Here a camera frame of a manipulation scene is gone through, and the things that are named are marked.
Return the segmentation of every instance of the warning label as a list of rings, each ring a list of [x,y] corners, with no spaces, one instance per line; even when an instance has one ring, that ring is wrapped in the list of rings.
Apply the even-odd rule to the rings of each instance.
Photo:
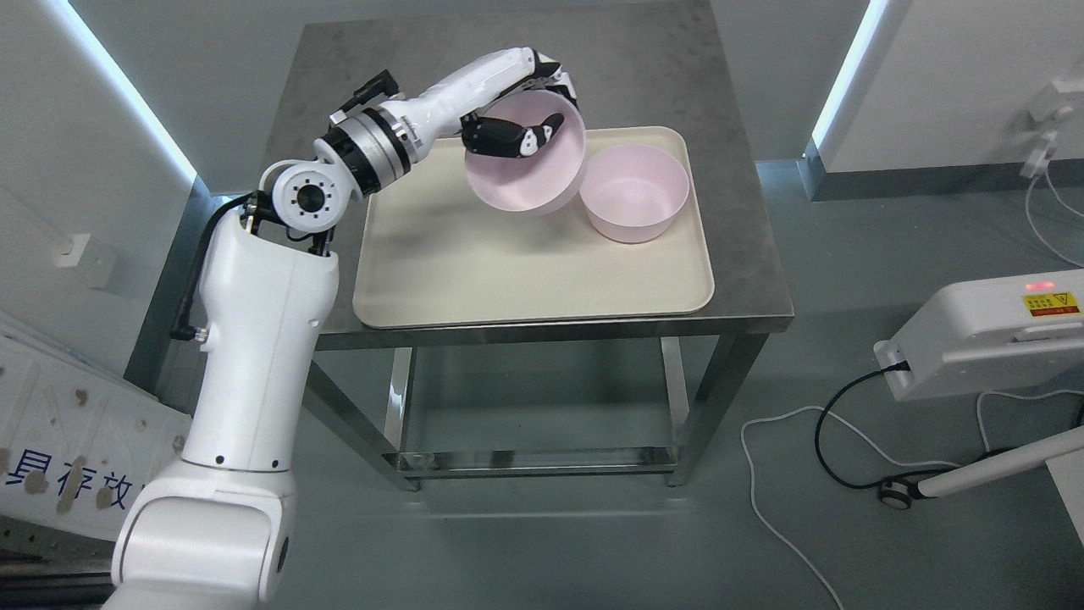
[[[1076,304],[1076,299],[1073,298],[1073,293],[1071,291],[1025,294],[1023,296],[1023,304],[1034,317],[1081,313],[1080,307]]]

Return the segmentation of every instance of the white wall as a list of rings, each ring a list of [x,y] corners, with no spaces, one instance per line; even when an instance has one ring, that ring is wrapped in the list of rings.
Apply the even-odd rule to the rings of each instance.
[[[263,169],[271,122],[305,24],[607,1],[614,0],[74,0],[73,5],[211,191],[236,192],[254,187]],[[801,154],[864,5],[712,1],[756,158]],[[559,49],[546,51],[560,56]]]
[[[1023,160],[1038,130],[1030,102],[1054,78],[1084,76],[1080,0],[890,0],[888,12],[868,78],[818,142],[828,171]],[[1062,135],[1057,157],[1084,157],[1084,118]]]
[[[194,173],[73,17],[66,4],[0,2],[0,311],[122,374]],[[90,289],[57,268],[57,239],[34,215],[109,245],[109,283]]]

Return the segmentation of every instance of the tray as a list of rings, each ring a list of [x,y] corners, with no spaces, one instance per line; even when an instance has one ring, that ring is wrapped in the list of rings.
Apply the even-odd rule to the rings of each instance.
[[[588,131],[588,155],[637,142],[688,169],[685,141],[666,127]],[[599,234],[577,195],[546,216],[489,207],[470,190],[457,139],[370,197],[353,311],[374,328],[689,314],[715,284],[695,186],[659,237],[623,244]]]

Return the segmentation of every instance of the empty pink bowl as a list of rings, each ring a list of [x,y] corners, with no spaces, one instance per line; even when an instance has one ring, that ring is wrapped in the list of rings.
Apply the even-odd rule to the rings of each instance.
[[[486,116],[540,125],[555,112],[565,115],[565,122],[529,157],[465,153],[467,183],[479,198],[498,209],[537,216],[559,209],[576,196],[583,180],[588,132],[571,102],[551,91],[521,91],[493,104]]]
[[[623,243],[653,239],[688,198],[685,166],[646,144],[619,144],[592,156],[580,196],[599,233]]]

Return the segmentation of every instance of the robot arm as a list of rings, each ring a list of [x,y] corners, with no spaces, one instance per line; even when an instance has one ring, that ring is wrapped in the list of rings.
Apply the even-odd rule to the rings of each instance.
[[[272,165],[256,192],[211,216],[199,245],[206,263],[196,262],[171,332],[199,339],[207,353],[192,429],[180,459],[128,511],[113,556],[117,590],[104,608],[241,610],[270,599],[293,533],[301,395],[338,288],[331,230],[351,200],[401,178],[440,135],[462,129],[476,147],[481,142],[480,153],[533,152],[517,139],[544,144],[559,115],[530,127],[478,115],[506,94],[540,87],[575,100],[559,64],[528,48],[479,57],[412,100],[371,106],[376,95],[398,93],[382,73],[332,115],[314,160]],[[263,220],[310,233],[313,246],[260,238]],[[188,324],[196,281],[205,329]]]
[[[326,231],[350,200],[405,176],[441,135],[462,130],[464,144],[478,154],[517,157],[537,152],[560,127],[563,116],[520,126],[479,115],[505,95],[539,88],[576,100],[560,64],[528,47],[478,57],[416,98],[369,105],[380,94],[398,96],[399,86],[385,70],[331,115],[331,129],[313,142],[315,160],[272,165],[259,187],[270,193],[287,225],[307,233]]]

